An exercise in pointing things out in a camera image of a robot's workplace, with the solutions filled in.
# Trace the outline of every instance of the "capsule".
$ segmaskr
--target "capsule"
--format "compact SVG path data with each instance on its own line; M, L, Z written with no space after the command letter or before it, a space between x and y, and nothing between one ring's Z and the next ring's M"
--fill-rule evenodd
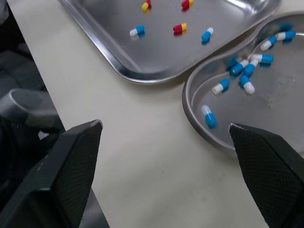
M296 36L296 31L287 31L287 32L280 32L276 34L277 40L286 40L286 39L292 39Z
M247 67L244 69L244 75L250 77L253 74L253 71L258 65L258 61L256 59L252 60Z
M256 59L259 63L272 63L274 61L274 57L271 55L252 55L251 60Z
M146 11L151 6L151 0L146 0L142 5L142 10Z
M248 60L244 59L240 63L236 64L234 67L231 69L232 75L238 75L241 73L241 71L249 64Z
M192 5L192 4L193 4L193 0L183 0L183 1L181 2L181 7L182 7L183 9L187 9L187 8L189 8L190 5Z
M248 94L253 94L255 92L255 88L250 82L250 79L246 75L242 75L239 78L239 82L243 86L243 88L246 90Z
M213 34L213 28L207 29L207 31L202 35L201 39L207 42Z
M208 125L209 128L215 128L216 126L216 120L214 115L212 114L210 108L207 105L203 105L201 108L201 112L203 113L206 123Z
M276 41L277 41L276 36L272 36L271 38L269 38L268 41L266 41L261 45L261 51L268 50L271 46L273 46L276 43Z
M186 31L186 30L187 30L187 24L186 23L183 23L183 24L180 24L180 25L177 25L177 26L173 27L174 32L182 32L182 31Z
M212 92L215 95L219 94L220 92L224 92L228 89L229 84L230 80L228 78L225 78L212 88Z
M130 36L133 37L133 36L136 36L143 32L144 32L144 26L141 25L141 26L136 27L135 29L132 29L130 31Z

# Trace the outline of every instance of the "tray rim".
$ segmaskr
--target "tray rim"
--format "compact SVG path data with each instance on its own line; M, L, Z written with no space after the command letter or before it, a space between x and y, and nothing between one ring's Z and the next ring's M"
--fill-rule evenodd
M151 79L151 80L140 80L136 78L131 78L131 76L136 76L136 75L141 75L141 76L152 76L152 75L159 75L163 74L165 71L157 72L157 73L152 73L152 74L142 74L138 72L134 72L126 68L124 65L120 63L120 61L110 52L110 50L102 43L102 40L96 35L94 28L83 18L83 16L78 12L76 7L71 3L71 0L58 0L61 5L65 8L65 10L68 12L68 14L74 19L74 21L79 25L79 27L85 32L85 34L89 37L89 39L93 42L93 44L97 47L99 52L105 57L107 62L111 65L111 67L114 69L114 71L120 75L123 79L136 83L136 84L160 84L164 83L167 81L171 81L178 76L180 76L182 73L186 72L187 70L191 69L195 65L199 64L201 61L204 59L208 58L210 55L212 55L214 52L228 44L229 42L233 41L237 37L241 36L260 22L264 21L265 19L269 18L272 16L275 11L281 6L282 0L275 0L276 6L274 7L273 11L269 12L266 14L266 16L262 17L261 19L255 21L252 23L249 27L247 27L245 30L242 32L238 33L235 35L233 38L230 38L227 40L227 42L222 43L217 49L215 49L212 53L209 55L205 56L203 59L197 60L189 64L188 66L184 67L182 70L179 72L165 77L165 78L160 78L160 79Z
M192 127L198 132L198 134L205 139L207 142L209 142L212 146L214 146L215 148L228 153L229 155L236 157L237 154L235 152L235 148L231 147L230 145L224 143L220 144L217 140L215 140L214 138L212 138L212 134L210 134L209 132L206 132L203 130L203 126L202 124L197 120L197 118L195 117L194 111L192 109L191 106L191 100L190 100L190 96L189 96L189 89L190 89L190 85L193 81L193 78L197 75L197 73L206 65L208 65L211 62L220 60L222 58L225 58L227 56L233 55L234 53L240 51L241 49L243 49L246 45L248 45L249 43L251 43L256 36L259 34L259 32L267 25L269 24L271 21L274 21L276 19L279 18L283 18L283 17L288 17L288 16L295 16L295 15L304 15L304 10L301 11L293 11L293 12L289 12L289 13L283 13L283 14L279 14L276 16L272 16L269 19L263 21L253 32L252 34L250 34L245 40L243 40L241 43L239 43L238 45L236 45L235 47L233 47L232 49L228 50L227 52L220 54L218 56L215 56L213 58L208 59L207 61L203 62L202 64L200 64L190 75L190 77L187 79L187 81L185 82L185 85L183 87L183 91L182 91L182 106L183 106L183 110L185 112L185 115L188 119L188 121L190 122L190 124L192 125Z

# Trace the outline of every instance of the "red and yellow capsule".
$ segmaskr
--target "red and yellow capsule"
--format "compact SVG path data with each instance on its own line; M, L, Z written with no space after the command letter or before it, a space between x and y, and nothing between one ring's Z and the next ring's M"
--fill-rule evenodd
M181 6L183 9L189 8L193 4L193 0L182 0Z
M145 2L144 2L144 4L142 5L142 10L143 11L146 11L148 8L150 8L151 7L151 0L146 0Z
M183 24L180 24L180 25L177 25L177 26L173 27L174 32L182 32L182 31L186 31L186 30L187 30L187 24L186 23L183 23Z

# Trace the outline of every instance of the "metal tray edge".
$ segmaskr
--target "metal tray edge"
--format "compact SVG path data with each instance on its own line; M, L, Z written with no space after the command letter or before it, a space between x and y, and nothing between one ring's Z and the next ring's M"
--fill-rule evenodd
M77 9L75 9L75 7L73 7L73 5L69 3L69 0L58 0L58 1L65 8L65 10L68 12L68 14L74 19L74 21L79 25L79 27L85 32L85 34L90 38L90 40L94 43L94 45L97 47L97 49L102 53L102 55L109 62L111 67L115 70L115 72L118 73L125 80L130 81L132 83L137 83L137 84L160 84L160 83L164 83L164 82L167 82L167 81L171 81L174 78L181 75L182 73L184 73L185 71L187 71L187 70L191 69L192 67L200 64L204 59L206 59L210 55L212 55L212 53L211 53L210 55L204 57L203 59L198 60L198 61L192 63L191 65L187 66L186 68L184 68L180 72L178 72L176 74L173 74L173 75L171 75L169 77L166 77L166 78L152 79L152 80L135 79L134 76L136 76L136 75L141 75L142 76L143 74L131 71L131 70L127 69L125 66L123 66L116 59L116 57L114 55L112 55L112 53L108 50L108 48L100 41L100 39L95 35L94 29L79 14ZM235 37L229 39L226 43L223 43L218 49L214 50L214 52L221 49L222 47L224 47L225 45L227 45L228 43L230 43L231 41L233 41L237 37L241 36L242 34L244 34L245 32L247 32L248 30L250 30L251 28L253 28L257 24L259 24L263 20L272 16L275 13L275 11L280 7L281 4L282 4L282 0L278 0L277 5L274 7L274 10L272 12L269 12L269 14L267 14L265 17L261 18L260 20L257 20L255 23L253 23L246 30L240 32Z
M190 83L193 79L193 77L206 65L220 60L222 58L225 58L229 55L233 55L234 53L240 51L241 49L245 48L247 45L249 45L254 39L255 37L259 34L259 32L270 22L279 19L279 18L283 18L283 17L287 17L287 16L292 16L292 15L299 15L299 14L304 14L304 11L294 11L294 12L289 12L289 13L284 13L284 14L279 14L276 16L273 16L267 20L265 20L264 22L262 22L255 30L254 32L247 37L245 40L243 40L240 44L238 44L237 46L235 46L234 48L230 49L229 51L220 54L218 56L215 56L213 58L208 59L207 61L203 62L201 65L199 65L190 75L190 77L188 78L188 80L186 81L184 87L183 87L183 91L182 91L182 106L183 106L183 110L185 112L185 115L188 119L188 121L190 122L190 124L192 125L192 127L199 133L199 135L205 139L207 142L209 142L212 146L214 146L215 148L226 152L227 154L229 154L232 157L236 157L236 153L235 153L235 149L234 148L230 148L228 149L227 147L221 145L220 143L215 142L215 140L213 138L211 138L210 135L208 135L206 132L204 132L201 128L200 128L200 122L195 118L194 116L194 111L191 107L191 101L190 101L190 97L189 94L187 93L190 87Z

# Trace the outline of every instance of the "kidney-shaped tray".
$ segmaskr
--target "kidney-shaped tray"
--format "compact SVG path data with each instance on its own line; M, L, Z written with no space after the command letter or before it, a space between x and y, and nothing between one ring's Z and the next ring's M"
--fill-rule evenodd
M268 37L296 30L292 41L278 41L262 52ZM260 64L250 80L256 91L249 95L239 86L239 76L229 75L236 61L251 54L274 56L271 65ZM230 86L220 95L211 88L223 78ZM235 155L228 132L230 123L261 128L282 136L298 153L304 152L304 12L273 17L263 22L246 40L230 51L202 63L189 77L182 96L184 111L192 126L209 143ZM217 126L208 128L201 107L208 105Z
M181 10L181 0L59 0L99 51L123 78L136 83L160 83L175 78L274 13L281 0L195 0ZM173 27L186 22L186 34ZM143 37L131 29L145 26ZM201 36L214 28L203 46Z

